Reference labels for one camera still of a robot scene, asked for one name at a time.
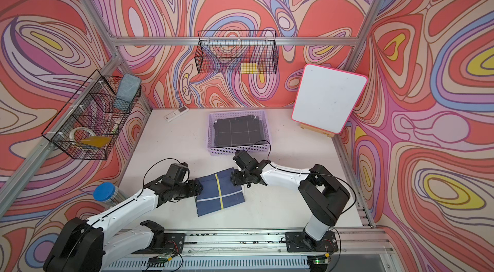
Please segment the wooden easel stand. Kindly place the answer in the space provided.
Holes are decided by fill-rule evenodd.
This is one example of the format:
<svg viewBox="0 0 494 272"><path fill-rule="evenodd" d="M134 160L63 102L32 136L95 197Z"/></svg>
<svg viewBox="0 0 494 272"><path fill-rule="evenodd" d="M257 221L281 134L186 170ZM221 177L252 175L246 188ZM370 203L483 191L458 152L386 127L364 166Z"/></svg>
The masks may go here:
<svg viewBox="0 0 494 272"><path fill-rule="evenodd" d="M319 133L319 134L324 134L324 135L326 135L329 138L333 138L335 136L334 133L332 133L330 131L327 131L327 130L323 130L323 129L316 128L316 127L313 127L313 126L310 126L310 125L307 125L307 124L302 124L302 123L300 123L299 125L300 125L300 127L302 129L313 131L313 132Z"/></svg>

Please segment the grey blue sponge block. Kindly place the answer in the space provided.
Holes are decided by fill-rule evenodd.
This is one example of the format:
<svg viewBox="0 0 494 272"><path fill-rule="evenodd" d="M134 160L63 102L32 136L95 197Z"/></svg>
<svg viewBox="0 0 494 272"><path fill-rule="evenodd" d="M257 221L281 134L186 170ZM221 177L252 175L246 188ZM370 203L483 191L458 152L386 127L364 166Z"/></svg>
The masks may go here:
<svg viewBox="0 0 494 272"><path fill-rule="evenodd" d="M116 98L130 103L140 89L142 80L134 75L125 74L118 86Z"/></svg>

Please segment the dark grey checked pillowcase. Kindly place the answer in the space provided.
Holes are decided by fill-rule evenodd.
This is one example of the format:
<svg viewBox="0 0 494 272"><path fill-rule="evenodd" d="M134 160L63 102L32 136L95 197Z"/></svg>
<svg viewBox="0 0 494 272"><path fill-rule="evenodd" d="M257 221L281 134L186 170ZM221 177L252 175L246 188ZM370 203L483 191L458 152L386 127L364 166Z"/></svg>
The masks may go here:
<svg viewBox="0 0 494 272"><path fill-rule="evenodd" d="M239 147L265 143L262 121L256 115L218 119L213 124L214 147Z"/></svg>

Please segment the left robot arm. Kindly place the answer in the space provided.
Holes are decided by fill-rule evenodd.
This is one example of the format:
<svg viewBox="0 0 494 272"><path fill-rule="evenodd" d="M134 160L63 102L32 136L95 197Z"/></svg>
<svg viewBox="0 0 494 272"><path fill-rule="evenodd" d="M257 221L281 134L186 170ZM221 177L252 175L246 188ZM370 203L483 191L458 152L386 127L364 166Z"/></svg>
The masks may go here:
<svg viewBox="0 0 494 272"><path fill-rule="evenodd" d="M60 232L45 263L44 271L100 271L136 251L176 250L165 238L164 227L143 221L122 233L129 223L166 203L199 196L203 191L197 179L190 179L186 163L173 161L159 178L144 183L130 198L86 220L68 221Z"/></svg>

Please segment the white remote control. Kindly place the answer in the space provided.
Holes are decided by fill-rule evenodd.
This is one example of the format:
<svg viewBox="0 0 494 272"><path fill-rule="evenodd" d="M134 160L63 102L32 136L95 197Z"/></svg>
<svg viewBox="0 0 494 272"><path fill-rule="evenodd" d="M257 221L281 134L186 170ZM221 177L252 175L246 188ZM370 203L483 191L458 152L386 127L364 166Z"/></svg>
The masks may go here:
<svg viewBox="0 0 494 272"><path fill-rule="evenodd" d="M164 119L167 122L172 122L173 120L176 120L179 118L181 115L184 115L186 112L189 111L189 108L186 106L181 106L177 110L174 110L173 112L169 113L164 117Z"/></svg>

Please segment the yellow card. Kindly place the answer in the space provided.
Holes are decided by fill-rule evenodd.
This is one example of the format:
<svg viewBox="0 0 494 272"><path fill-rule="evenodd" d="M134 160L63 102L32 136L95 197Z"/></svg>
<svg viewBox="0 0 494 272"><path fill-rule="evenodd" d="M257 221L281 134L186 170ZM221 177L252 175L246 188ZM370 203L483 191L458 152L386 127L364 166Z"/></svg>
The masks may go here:
<svg viewBox="0 0 494 272"><path fill-rule="evenodd" d="M85 146L90 146L94 147L97 149L104 148L105 146L108 145L108 143L111 142L111 137L104 137L104 136L92 136L85 138L81 140L79 143L85 145Z"/></svg>

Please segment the clear tape roll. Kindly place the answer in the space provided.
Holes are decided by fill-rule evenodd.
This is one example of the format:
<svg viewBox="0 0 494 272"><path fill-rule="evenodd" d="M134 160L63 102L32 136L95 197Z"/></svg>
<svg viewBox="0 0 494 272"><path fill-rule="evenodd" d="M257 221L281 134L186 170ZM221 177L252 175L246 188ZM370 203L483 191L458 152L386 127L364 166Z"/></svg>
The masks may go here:
<svg viewBox="0 0 494 272"><path fill-rule="evenodd" d="M81 142L82 140L88 139L93 136L95 136L95 133L91 129L85 127L73 128L69 132L69 139L72 142Z"/></svg>

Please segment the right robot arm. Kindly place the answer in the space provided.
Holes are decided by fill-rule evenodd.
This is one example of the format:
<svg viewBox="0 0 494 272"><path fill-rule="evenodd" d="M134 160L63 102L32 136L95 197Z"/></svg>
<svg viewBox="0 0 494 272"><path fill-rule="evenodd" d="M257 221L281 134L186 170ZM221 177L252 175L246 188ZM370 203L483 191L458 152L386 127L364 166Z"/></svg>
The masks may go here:
<svg viewBox="0 0 494 272"><path fill-rule="evenodd" d="M302 241L314 248L346 213L347 203L354 192L349 184L332 175L323 165L296 169L270 160L257 161L248 151L238 150L233 157L238 170L231 174L235 186L260 184L298 191L310 209L311 218L302 231Z"/></svg>

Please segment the white board pink frame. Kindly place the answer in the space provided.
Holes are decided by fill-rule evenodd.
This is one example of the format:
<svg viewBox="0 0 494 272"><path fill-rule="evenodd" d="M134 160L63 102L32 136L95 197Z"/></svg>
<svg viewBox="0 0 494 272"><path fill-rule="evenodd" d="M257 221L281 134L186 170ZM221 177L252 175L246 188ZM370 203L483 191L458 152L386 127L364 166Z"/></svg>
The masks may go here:
<svg viewBox="0 0 494 272"><path fill-rule="evenodd" d="M302 72L292 120L338 134L367 83L365 75L308 64Z"/></svg>

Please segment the navy yellow-striped pillowcase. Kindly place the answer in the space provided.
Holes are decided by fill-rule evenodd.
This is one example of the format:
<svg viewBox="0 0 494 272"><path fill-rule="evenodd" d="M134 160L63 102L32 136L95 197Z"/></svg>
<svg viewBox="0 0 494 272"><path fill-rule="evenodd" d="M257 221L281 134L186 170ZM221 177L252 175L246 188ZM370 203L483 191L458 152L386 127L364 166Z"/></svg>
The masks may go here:
<svg viewBox="0 0 494 272"><path fill-rule="evenodd" d="M230 168L198 178L203 187L195 198L198 217L245 202L242 186L235 186L230 179L233 172Z"/></svg>

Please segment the aluminium rail frame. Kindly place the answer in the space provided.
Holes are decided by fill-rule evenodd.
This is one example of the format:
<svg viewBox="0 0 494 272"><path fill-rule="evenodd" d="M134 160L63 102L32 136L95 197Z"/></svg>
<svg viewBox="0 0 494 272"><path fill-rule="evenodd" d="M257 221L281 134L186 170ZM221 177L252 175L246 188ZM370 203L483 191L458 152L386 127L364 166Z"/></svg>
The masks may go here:
<svg viewBox="0 0 494 272"><path fill-rule="evenodd" d="M403 271L391 241L382 230L333 229L339 251L328 265L311 266L310 255L288 253L282 230L185 230L182 253L130 254L100 271L198 271L220 269L305 269L306 271ZM147 267L149 258L173 256L165 264Z"/></svg>

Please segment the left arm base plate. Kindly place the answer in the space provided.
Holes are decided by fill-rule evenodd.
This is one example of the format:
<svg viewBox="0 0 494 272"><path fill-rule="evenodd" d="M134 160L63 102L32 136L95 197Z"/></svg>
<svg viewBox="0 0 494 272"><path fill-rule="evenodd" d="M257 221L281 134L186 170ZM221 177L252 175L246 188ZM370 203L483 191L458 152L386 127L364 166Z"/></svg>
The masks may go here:
<svg viewBox="0 0 494 272"><path fill-rule="evenodd" d="M184 233L159 233L152 238L148 247L133 254L173 254L182 253L185 244Z"/></svg>

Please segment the blue-lid clear jar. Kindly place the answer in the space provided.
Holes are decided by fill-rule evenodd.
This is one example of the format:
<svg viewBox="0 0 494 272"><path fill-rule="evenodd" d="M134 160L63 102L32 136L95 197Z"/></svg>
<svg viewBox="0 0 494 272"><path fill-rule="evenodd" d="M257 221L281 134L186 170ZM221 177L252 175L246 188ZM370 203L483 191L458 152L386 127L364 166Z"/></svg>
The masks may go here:
<svg viewBox="0 0 494 272"><path fill-rule="evenodd" d="M123 193L116 185L105 182L94 190L93 198L95 201L113 207L123 203L129 196Z"/></svg>

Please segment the yellow sponge pad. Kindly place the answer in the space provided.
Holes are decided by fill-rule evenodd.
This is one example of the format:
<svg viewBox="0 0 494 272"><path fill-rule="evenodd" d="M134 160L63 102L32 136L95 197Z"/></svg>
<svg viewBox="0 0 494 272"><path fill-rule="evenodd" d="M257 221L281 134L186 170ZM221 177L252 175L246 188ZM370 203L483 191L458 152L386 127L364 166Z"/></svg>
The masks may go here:
<svg viewBox="0 0 494 272"><path fill-rule="evenodd" d="M241 74L258 74L259 67L257 63L254 62L243 62L241 63Z"/></svg>

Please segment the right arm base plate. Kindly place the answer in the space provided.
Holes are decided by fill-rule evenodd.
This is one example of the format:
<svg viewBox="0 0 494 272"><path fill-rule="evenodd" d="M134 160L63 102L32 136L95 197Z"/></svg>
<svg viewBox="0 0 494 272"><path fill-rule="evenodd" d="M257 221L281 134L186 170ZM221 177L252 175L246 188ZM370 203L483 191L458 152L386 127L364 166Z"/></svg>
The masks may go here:
<svg viewBox="0 0 494 272"><path fill-rule="evenodd" d="M320 241L305 232L286 232L284 241L288 253L324 252L331 255L339 251L338 239L331 231L326 232Z"/></svg>

